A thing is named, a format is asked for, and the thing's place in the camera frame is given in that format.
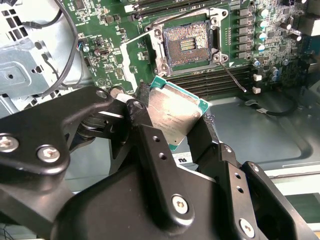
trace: cable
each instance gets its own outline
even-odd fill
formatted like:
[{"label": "cable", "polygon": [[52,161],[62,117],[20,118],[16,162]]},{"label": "cable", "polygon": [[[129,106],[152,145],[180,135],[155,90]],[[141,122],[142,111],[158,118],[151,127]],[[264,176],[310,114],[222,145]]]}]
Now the cable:
[{"label": "cable", "polygon": [[247,90],[241,86],[241,84],[238,82],[238,80],[235,78],[235,76],[232,75],[232,73],[226,68],[225,65],[223,65],[221,62],[219,62],[220,65],[223,67],[223,69],[226,71],[226,73],[233,79],[233,81],[235,82],[235,84],[244,92],[246,93]]},{"label": "cable", "polygon": [[81,83],[82,79],[84,78],[84,75],[85,75],[85,63],[84,63],[84,59],[83,59],[84,54],[82,53],[82,51],[79,51],[79,55],[80,55],[80,60],[81,60],[81,75],[79,77],[79,80],[75,84],[61,83],[61,85],[65,88],[77,88],[79,86],[79,84]]},{"label": "cable", "polygon": [[74,37],[74,40],[73,40],[73,43],[72,43],[72,48],[71,48],[70,55],[69,55],[69,57],[68,57],[68,59],[66,61],[65,67],[62,70],[62,73],[61,73],[60,77],[57,79],[57,81],[51,87],[49,87],[46,91],[44,91],[44,93],[41,94],[41,97],[45,97],[45,96],[51,94],[52,92],[54,92],[63,83],[63,81],[66,79],[66,77],[69,74],[70,69],[72,67],[73,61],[75,59],[75,55],[76,55],[76,52],[77,52],[77,46],[78,46],[78,32],[77,32],[77,28],[76,28],[74,22],[71,19],[71,16],[64,9],[62,4],[60,3],[60,0],[54,0],[54,1],[58,5],[58,7],[62,11],[66,21],[70,25],[71,32],[72,32],[72,35]]},{"label": "cable", "polygon": [[58,22],[58,20],[59,20],[59,18],[61,16],[62,16],[62,11],[61,11],[61,9],[59,9],[57,15],[50,22],[41,24],[41,23],[37,23],[37,22],[34,22],[34,21],[24,21],[22,24],[25,25],[25,26],[28,26],[28,27],[30,27],[32,29],[42,29],[42,28],[49,27],[49,26],[55,24],[56,22]]},{"label": "cable", "polygon": [[275,117],[284,117],[284,116],[288,116],[290,114],[292,114],[295,110],[297,110],[298,108],[298,102],[295,100],[294,97],[290,96],[289,94],[285,93],[285,92],[281,92],[283,94],[284,97],[286,97],[288,100],[292,101],[292,106],[286,110],[286,111],[281,111],[281,112],[274,112],[274,111],[269,111],[263,107],[261,107],[257,101],[252,100],[252,99],[248,99],[245,96],[239,96],[239,99],[241,99],[242,101],[245,102],[245,105],[247,105],[248,107],[256,110],[259,113],[262,114],[267,114],[269,116],[275,116]]}]

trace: black cable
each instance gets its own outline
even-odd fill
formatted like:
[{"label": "black cable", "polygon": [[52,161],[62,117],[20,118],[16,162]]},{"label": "black cable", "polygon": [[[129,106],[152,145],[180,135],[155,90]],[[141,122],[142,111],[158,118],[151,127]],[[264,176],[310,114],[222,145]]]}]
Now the black cable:
[{"label": "black cable", "polygon": [[260,112],[260,113],[265,113],[269,116],[275,116],[275,117],[284,117],[284,116],[288,116],[290,114],[292,114],[295,110],[297,110],[298,108],[298,102],[295,100],[295,98],[285,92],[281,92],[283,94],[283,96],[285,98],[287,98],[288,100],[290,100],[292,102],[292,106],[286,110],[286,111],[281,111],[281,112],[274,112],[274,111],[269,111],[266,109],[266,111],[259,111],[264,109],[263,107],[261,107],[257,101],[253,100],[252,102],[251,99],[248,99],[247,97],[241,95],[238,96],[239,99],[241,99],[242,101],[244,101],[246,104],[248,104],[247,106],[249,106],[250,108]]},{"label": "black cable", "polygon": [[[65,88],[77,88],[79,86],[79,84],[81,83],[81,81],[83,80],[84,75],[85,75],[85,66],[84,66],[85,64],[83,61],[84,54],[81,51],[79,51],[79,55],[80,55],[80,60],[81,60],[81,75],[79,77],[79,80],[75,84],[61,83],[61,86],[65,87]],[[43,57],[44,62],[52,69],[56,78],[59,79],[59,74],[58,74],[57,70],[55,69],[55,67],[48,61],[48,56],[45,54],[42,54],[42,57]]]},{"label": "black cable", "polygon": [[32,28],[32,29],[42,29],[42,28],[49,27],[49,26],[55,24],[56,22],[58,22],[58,20],[61,16],[62,16],[62,11],[61,11],[61,9],[59,9],[57,15],[50,22],[41,24],[41,23],[37,23],[34,21],[24,21],[22,24],[24,26],[28,26],[29,28]]},{"label": "black cable", "polygon": [[80,55],[80,61],[81,61],[81,75],[79,77],[79,80],[75,84],[61,83],[61,85],[65,88],[77,88],[79,86],[79,84],[81,83],[82,79],[84,78],[84,75],[85,75],[85,63],[84,63],[84,59],[83,59],[84,54],[80,50],[79,50],[79,55]]},{"label": "black cable", "polygon": [[62,73],[61,73],[60,77],[58,78],[58,80],[51,87],[49,87],[44,93],[41,94],[41,97],[45,97],[45,96],[51,94],[52,92],[54,92],[64,82],[64,80],[66,79],[66,77],[69,74],[70,69],[72,67],[72,64],[73,64],[73,61],[75,59],[75,55],[76,55],[76,52],[77,52],[77,46],[78,46],[78,32],[77,32],[77,28],[76,28],[74,22],[72,21],[71,16],[65,10],[65,8],[61,4],[60,0],[54,0],[54,1],[58,5],[58,7],[62,11],[66,21],[70,25],[71,32],[72,32],[72,35],[74,37],[74,40],[73,40],[73,43],[72,43],[72,48],[71,48],[70,55],[68,57],[68,60],[66,61],[65,67],[62,70]]}]

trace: silver screw head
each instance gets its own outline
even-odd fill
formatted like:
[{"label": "silver screw head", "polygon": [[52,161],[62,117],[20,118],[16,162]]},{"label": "silver screw head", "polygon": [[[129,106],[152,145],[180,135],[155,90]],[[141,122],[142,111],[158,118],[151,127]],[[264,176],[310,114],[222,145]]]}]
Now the silver screw head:
[{"label": "silver screw head", "polygon": [[239,224],[245,235],[251,239],[255,237],[255,230],[247,220],[240,218]]},{"label": "silver screw head", "polygon": [[173,196],[172,204],[178,213],[186,214],[188,212],[188,204],[181,196]]},{"label": "silver screw head", "polygon": [[100,98],[106,99],[107,95],[105,94],[104,91],[98,90],[95,92]]},{"label": "silver screw head", "polygon": [[259,172],[259,168],[258,168],[256,165],[254,165],[253,163],[251,163],[251,166],[253,167],[253,169],[254,169],[256,172]]},{"label": "silver screw head", "polygon": [[54,163],[60,158],[60,152],[53,146],[44,146],[38,150],[37,156],[46,163]]},{"label": "silver screw head", "polygon": [[0,152],[11,153],[19,147],[19,142],[12,136],[0,136]]},{"label": "silver screw head", "polygon": [[88,47],[88,46],[83,46],[82,50],[83,50],[85,53],[88,53],[88,52],[90,52],[90,47]]},{"label": "silver screw head", "polygon": [[224,145],[225,150],[227,150],[228,153],[232,153],[232,150],[230,147],[228,147],[227,145]]}]

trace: chip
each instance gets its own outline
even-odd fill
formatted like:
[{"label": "chip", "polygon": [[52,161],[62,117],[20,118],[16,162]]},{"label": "chip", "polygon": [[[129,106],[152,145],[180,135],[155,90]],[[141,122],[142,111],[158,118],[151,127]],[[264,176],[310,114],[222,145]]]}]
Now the chip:
[{"label": "chip", "polygon": [[240,17],[248,16],[249,15],[249,9],[248,8],[239,9],[238,15]]},{"label": "chip", "polygon": [[238,19],[238,24],[239,25],[248,25],[249,19],[248,18],[240,18]]},{"label": "chip", "polygon": [[245,43],[248,41],[248,36],[238,36],[237,40],[239,43]]},{"label": "chip", "polygon": [[247,33],[248,33],[248,28],[246,26],[238,28],[238,34],[242,35]]},{"label": "chip", "polygon": [[290,13],[290,8],[283,9],[283,14],[289,14],[289,13]]},{"label": "chip", "polygon": [[297,54],[297,53],[298,53],[298,48],[297,48],[297,47],[292,48],[292,49],[291,49],[291,53],[292,53],[292,54]]},{"label": "chip", "polygon": [[274,31],[269,31],[268,32],[268,38],[273,38],[275,36],[275,32]]},{"label": "chip", "polygon": [[77,10],[86,8],[83,0],[74,0],[73,2],[74,2],[74,7]]},{"label": "chip", "polygon": [[245,44],[239,44],[238,46],[237,46],[237,49],[239,50],[239,51],[244,51],[244,50],[247,50],[247,48],[248,48],[248,45],[245,43]]},{"label": "chip", "polygon": [[105,21],[107,24],[112,24],[114,22],[114,17],[113,16],[106,16]]},{"label": "chip", "polygon": [[211,59],[210,25],[207,21],[163,30],[165,50],[170,67]]},{"label": "chip", "polygon": [[238,52],[236,55],[239,59],[245,59],[247,57],[247,52],[246,51]]},{"label": "chip", "polygon": [[286,48],[287,48],[287,46],[280,46],[280,47],[279,47],[279,51],[280,51],[280,52],[283,52],[284,50],[286,50]]}]

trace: mounting hole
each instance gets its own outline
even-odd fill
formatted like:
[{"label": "mounting hole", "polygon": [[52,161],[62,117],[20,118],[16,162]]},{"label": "mounting hole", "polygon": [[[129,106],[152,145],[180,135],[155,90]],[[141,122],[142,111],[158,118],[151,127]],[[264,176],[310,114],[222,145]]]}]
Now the mounting hole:
[{"label": "mounting hole", "polygon": [[162,160],[166,160],[167,159],[166,155],[164,155],[162,152],[159,153],[159,158],[162,159]]},{"label": "mounting hole", "polygon": [[95,92],[100,98],[106,99],[107,95],[105,94],[104,91],[98,90]]},{"label": "mounting hole", "polygon": [[237,179],[241,179],[241,176],[238,173],[234,174],[236,176]]},{"label": "mounting hole", "polygon": [[153,139],[153,141],[155,141],[157,143],[160,142],[160,139],[157,136],[153,136],[152,139]]},{"label": "mounting hole", "polygon": [[34,43],[34,46],[35,46],[38,50],[42,49],[42,45],[41,45],[41,43],[38,42],[38,41],[36,41],[36,42]]},{"label": "mounting hole", "polygon": [[240,192],[240,193],[244,193],[244,190],[241,188],[241,187],[239,187],[239,186],[236,186],[236,189],[238,189],[238,191]]},{"label": "mounting hole", "polygon": [[134,101],[133,105],[135,105],[137,108],[142,109],[144,106],[142,106],[142,104],[138,101]]}]

